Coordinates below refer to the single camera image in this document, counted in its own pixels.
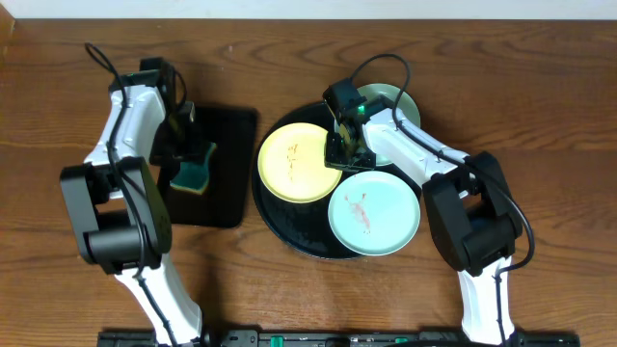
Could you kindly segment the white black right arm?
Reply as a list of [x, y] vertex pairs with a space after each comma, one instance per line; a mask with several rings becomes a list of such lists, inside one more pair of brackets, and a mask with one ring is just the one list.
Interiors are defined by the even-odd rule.
[[458, 273], [467, 339], [508, 345], [514, 325], [507, 275], [518, 267], [512, 261], [516, 239], [532, 230], [494, 156], [442, 144], [384, 97], [325, 93], [324, 101], [336, 123], [326, 144], [327, 166], [366, 172], [382, 155], [420, 187], [433, 242]]

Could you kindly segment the yellow plate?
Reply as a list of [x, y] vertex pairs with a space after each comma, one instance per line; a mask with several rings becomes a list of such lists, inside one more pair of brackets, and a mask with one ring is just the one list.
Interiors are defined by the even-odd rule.
[[257, 156], [261, 183], [275, 197], [309, 203], [330, 194], [342, 171], [325, 166], [328, 131], [307, 122], [284, 125], [266, 137]]

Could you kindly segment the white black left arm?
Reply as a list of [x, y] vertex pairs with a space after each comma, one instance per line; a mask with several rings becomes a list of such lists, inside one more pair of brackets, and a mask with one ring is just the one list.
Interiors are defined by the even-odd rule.
[[111, 111], [84, 162], [60, 174], [82, 258], [135, 297], [154, 328], [156, 346], [203, 342], [202, 313], [172, 262], [172, 220], [151, 166], [175, 167], [171, 186], [201, 193], [214, 144], [197, 128], [195, 106], [172, 67], [115, 74]]

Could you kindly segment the light green stained plate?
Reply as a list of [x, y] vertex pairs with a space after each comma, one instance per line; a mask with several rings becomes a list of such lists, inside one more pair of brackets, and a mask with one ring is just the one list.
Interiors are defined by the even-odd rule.
[[391, 173], [357, 173], [335, 189], [328, 221], [347, 249], [369, 256], [393, 254], [416, 235], [419, 201], [413, 189]]

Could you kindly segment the green yellow sponge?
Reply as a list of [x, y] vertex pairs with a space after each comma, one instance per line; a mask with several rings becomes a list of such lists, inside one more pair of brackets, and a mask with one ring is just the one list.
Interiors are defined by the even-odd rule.
[[202, 195], [209, 185], [210, 161], [216, 149], [215, 143], [209, 143], [201, 161], [182, 162], [178, 173], [170, 180], [170, 186], [177, 191]]

